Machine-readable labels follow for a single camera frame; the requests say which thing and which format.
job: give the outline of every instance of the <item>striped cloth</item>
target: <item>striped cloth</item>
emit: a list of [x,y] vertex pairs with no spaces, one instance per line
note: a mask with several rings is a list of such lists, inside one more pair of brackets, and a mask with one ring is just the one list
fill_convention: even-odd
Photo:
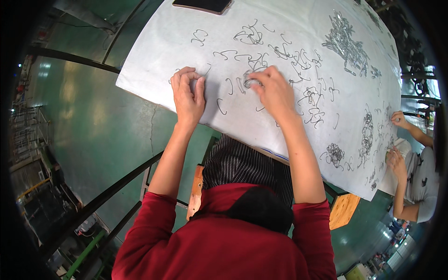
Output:
[[288,207],[293,205],[291,171],[285,165],[222,134],[202,171],[202,189],[229,183],[270,187]]

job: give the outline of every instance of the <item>green floor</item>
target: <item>green floor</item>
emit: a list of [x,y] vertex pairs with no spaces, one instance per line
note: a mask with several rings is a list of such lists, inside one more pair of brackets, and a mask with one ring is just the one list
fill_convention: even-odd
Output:
[[[115,67],[123,64],[160,2],[142,5],[124,27],[107,64]],[[84,3],[114,23],[124,20],[138,0]],[[85,25],[67,14],[59,21]],[[101,61],[109,41],[106,33],[95,28],[57,24],[47,47]],[[176,114],[116,87],[117,74],[63,60],[38,58],[32,75],[32,103],[43,105],[52,121],[51,149],[67,185],[83,203],[165,148]],[[216,131],[203,125],[196,128],[185,159],[180,200],[189,200],[195,166],[202,161],[214,134]],[[97,211],[109,228],[114,228],[138,201],[142,178],[143,175],[138,176]],[[338,273],[387,248],[389,239],[383,232],[390,233],[385,224],[391,221],[386,212],[391,201],[389,195],[378,191],[372,202],[361,200],[348,225],[332,231]],[[177,207],[177,214],[174,230],[186,222],[186,210]],[[119,239],[124,240],[131,224],[132,221],[118,234]]]

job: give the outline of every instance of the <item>smartphone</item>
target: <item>smartphone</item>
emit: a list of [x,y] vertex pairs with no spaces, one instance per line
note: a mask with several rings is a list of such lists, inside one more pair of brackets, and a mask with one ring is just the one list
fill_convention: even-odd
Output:
[[174,0],[173,6],[222,15],[232,0]]

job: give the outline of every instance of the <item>red shirt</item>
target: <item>red shirt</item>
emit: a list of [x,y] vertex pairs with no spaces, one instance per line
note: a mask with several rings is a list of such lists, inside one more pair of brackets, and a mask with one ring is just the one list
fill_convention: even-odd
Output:
[[176,200],[146,193],[117,253],[112,279],[336,279],[328,201],[294,204],[293,238],[224,211],[252,184],[202,191],[206,213],[171,233]]

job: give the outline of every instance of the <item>hand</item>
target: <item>hand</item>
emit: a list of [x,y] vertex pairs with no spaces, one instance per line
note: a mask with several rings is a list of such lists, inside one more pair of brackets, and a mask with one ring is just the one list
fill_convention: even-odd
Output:
[[293,88],[275,66],[269,66],[263,72],[251,73],[249,78],[262,83],[262,86],[252,84],[250,87],[259,95],[261,103],[279,124],[297,114]]
[[[184,67],[171,77],[171,87],[174,93],[174,103],[177,111],[177,123],[182,128],[193,131],[204,113],[204,82],[195,72],[196,68]],[[198,80],[194,93],[190,90],[190,81]]]
[[392,114],[391,121],[394,125],[397,125],[401,128],[408,129],[409,122],[405,119],[405,116],[402,111],[397,111]]
[[401,156],[400,151],[393,146],[393,148],[388,153],[387,159],[388,166],[392,169],[398,181],[407,181],[408,172],[406,170],[405,160]]

